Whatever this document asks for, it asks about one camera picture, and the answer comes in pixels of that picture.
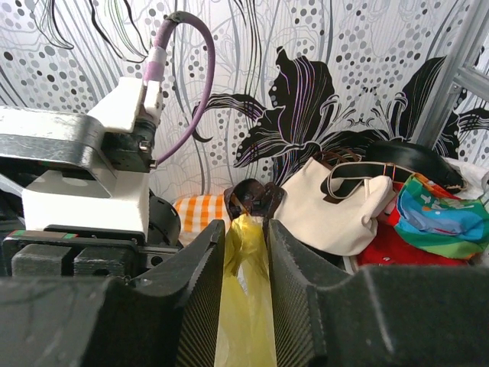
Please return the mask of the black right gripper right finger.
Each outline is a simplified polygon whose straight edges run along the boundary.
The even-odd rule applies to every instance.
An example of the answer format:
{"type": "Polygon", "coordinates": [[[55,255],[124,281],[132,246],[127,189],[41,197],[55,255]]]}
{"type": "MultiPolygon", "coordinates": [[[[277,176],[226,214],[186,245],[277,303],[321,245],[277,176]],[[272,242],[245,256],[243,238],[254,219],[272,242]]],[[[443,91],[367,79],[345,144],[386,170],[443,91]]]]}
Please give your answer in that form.
{"type": "Polygon", "coordinates": [[[367,266],[348,274],[273,220],[280,366],[486,366],[488,270],[367,266]]]}

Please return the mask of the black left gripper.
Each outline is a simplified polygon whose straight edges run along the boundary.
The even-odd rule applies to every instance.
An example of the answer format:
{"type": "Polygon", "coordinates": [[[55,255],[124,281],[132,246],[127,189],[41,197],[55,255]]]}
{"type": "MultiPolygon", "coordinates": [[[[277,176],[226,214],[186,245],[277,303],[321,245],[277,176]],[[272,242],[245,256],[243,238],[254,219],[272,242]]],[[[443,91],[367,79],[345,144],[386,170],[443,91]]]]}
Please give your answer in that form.
{"type": "Polygon", "coordinates": [[[133,278],[176,254],[180,217],[147,179],[121,171],[109,193],[83,169],[4,168],[1,274],[133,278]]]}

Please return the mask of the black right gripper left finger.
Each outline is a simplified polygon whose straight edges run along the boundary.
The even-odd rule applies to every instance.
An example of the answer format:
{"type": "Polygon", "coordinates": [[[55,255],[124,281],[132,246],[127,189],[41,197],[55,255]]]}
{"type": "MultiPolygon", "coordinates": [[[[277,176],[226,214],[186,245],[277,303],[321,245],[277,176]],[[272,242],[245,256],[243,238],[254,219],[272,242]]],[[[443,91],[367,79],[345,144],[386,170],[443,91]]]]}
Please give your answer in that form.
{"type": "Polygon", "coordinates": [[[211,366],[225,225],[132,281],[16,277],[1,282],[3,366],[211,366]]]}

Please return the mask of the yellow plastic trash bag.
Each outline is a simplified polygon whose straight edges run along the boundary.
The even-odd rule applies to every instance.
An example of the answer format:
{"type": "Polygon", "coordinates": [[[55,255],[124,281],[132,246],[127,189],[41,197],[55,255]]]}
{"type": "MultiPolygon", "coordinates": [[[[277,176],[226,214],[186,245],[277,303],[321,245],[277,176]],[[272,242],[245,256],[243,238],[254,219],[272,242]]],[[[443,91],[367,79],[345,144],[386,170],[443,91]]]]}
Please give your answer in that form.
{"type": "Polygon", "coordinates": [[[215,366],[276,366],[263,219],[243,214],[225,237],[215,366]]]}

